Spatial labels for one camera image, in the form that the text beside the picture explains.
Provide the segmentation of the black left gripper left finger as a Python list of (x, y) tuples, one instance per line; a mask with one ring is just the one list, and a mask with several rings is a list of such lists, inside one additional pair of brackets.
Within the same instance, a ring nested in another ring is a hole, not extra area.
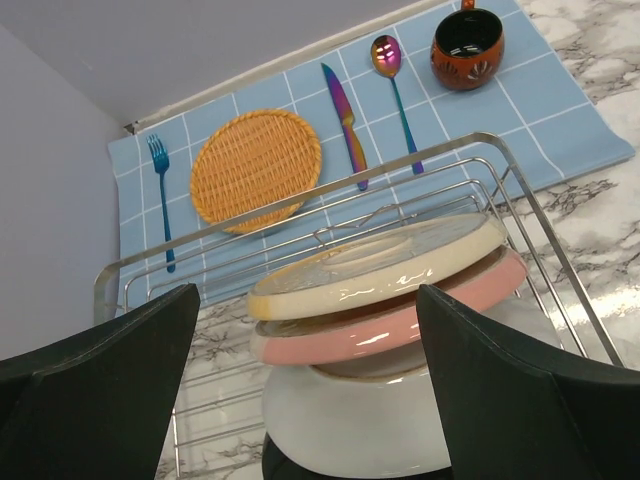
[(3, 360), (2, 478), (154, 478), (199, 308), (184, 284)]

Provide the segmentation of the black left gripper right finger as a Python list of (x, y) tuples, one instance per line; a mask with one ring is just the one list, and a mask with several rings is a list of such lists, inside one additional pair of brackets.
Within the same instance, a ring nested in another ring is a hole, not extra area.
[(416, 309), (454, 478), (638, 478), (638, 371), (551, 346), (433, 285)]

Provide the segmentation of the cream and yellow plate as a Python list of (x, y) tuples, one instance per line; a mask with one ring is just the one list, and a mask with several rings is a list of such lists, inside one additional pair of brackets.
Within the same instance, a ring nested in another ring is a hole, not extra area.
[(259, 321), (337, 313), (434, 284), (503, 245), (495, 216), (468, 213), (388, 230), (312, 255), (270, 274), (249, 291), (247, 311)]

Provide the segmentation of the cream and pink plate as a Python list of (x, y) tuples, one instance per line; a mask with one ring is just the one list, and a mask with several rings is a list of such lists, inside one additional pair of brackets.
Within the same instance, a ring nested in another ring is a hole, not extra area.
[[(520, 254), (501, 246), (436, 287), (484, 312), (514, 294), (527, 275)], [(321, 365), (371, 356), (419, 339), (416, 293), (410, 292), (335, 314), (259, 321), (249, 346), (264, 364)]]

